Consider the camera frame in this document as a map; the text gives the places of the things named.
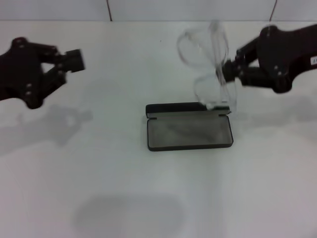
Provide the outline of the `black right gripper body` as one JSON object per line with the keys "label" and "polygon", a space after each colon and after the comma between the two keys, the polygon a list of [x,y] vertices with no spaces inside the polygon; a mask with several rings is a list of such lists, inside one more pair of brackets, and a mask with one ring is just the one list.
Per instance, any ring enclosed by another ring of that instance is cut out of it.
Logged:
{"label": "black right gripper body", "polygon": [[317,68],[317,26],[284,31],[269,25],[260,32],[257,56],[273,91],[289,92],[298,75]]}

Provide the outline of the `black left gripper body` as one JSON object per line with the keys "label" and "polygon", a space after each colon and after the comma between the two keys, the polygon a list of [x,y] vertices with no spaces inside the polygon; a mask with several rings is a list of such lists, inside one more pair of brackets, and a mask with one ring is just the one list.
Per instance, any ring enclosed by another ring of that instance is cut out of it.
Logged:
{"label": "black left gripper body", "polygon": [[30,109],[43,105],[40,93],[44,73],[41,64],[47,46],[15,38],[7,52],[0,56],[0,99],[17,98]]}

